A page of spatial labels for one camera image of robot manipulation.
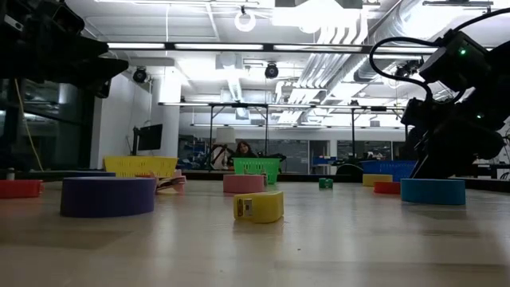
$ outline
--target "plastic basket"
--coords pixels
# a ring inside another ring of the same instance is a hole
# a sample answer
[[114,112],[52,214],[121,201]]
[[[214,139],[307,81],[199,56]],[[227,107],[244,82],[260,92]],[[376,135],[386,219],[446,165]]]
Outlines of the plastic basket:
[[414,160],[371,160],[361,162],[363,173],[370,175],[393,175],[393,181],[408,179],[416,165]]
[[177,158],[163,156],[105,156],[106,171],[115,172],[117,177],[129,178],[153,173],[160,178],[174,175]]
[[251,175],[261,175],[264,171],[268,176],[268,184],[275,184],[280,168],[280,159],[254,159],[233,158],[233,169],[236,175],[245,174],[245,170]]

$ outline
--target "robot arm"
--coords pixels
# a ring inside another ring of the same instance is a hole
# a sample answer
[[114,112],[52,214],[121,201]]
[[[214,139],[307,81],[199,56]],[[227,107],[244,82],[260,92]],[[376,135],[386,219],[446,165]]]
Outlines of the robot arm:
[[[395,37],[379,42],[372,49],[370,63],[376,72],[394,80],[412,82],[426,90],[426,99],[410,100],[402,117],[403,124],[415,126],[422,133],[414,147],[418,163],[412,178],[443,179],[460,174],[476,157],[491,159],[503,148],[503,137],[497,131],[510,116],[510,42],[489,52],[461,29],[508,12],[509,8],[474,18],[435,42]],[[420,69],[425,82],[388,75],[375,66],[375,50],[389,41],[411,41],[437,47]],[[459,95],[449,102],[435,101],[427,86],[435,81]],[[474,90],[457,103],[468,88]]]

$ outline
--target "yellow cord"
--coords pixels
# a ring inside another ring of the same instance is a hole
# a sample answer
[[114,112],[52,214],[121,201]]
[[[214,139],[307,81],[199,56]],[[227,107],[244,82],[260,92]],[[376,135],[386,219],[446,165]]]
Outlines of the yellow cord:
[[22,110],[22,115],[23,115],[22,119],[25,122],[26,134],[29,135],[30,145],[32,146],[32,151],[35,154],[35,158],[37,159],[37,164],[39,164],[39,168],[41,169],[41,171],[44,171],[42,169],[42,164],[41,164],[41,160],[39,159],[39,155],[37,154],[37,151],[35,150],[35,147],[33,145],[32,135],[30,135],[30,130],[29,130],[29,123],[25,119],[25,110],[23,109],[22,95],[19,92],[18,79],[14,79],[14,83],[16,84],[16,93],[18,94],[19,109]]

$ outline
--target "yellow basket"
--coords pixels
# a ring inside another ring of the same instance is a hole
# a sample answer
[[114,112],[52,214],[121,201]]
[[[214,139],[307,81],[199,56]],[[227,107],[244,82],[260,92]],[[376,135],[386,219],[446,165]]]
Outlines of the yellow basket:
[[105,156],[106,171],[115,172],[117,177],[128,178],[149,175],[160,178],[174,175],[177,158],[163,156]]

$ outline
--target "green basket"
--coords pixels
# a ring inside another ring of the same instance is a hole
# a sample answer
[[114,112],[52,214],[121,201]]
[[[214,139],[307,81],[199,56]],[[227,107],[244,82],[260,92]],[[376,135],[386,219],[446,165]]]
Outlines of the green basket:
[[268,175],[268,184],[275,184],[280,168],[280,159],[254,159],[233,158],[233,169],[236,175],[245,174],[245,170],[251,175],[261,175],[262,171]]

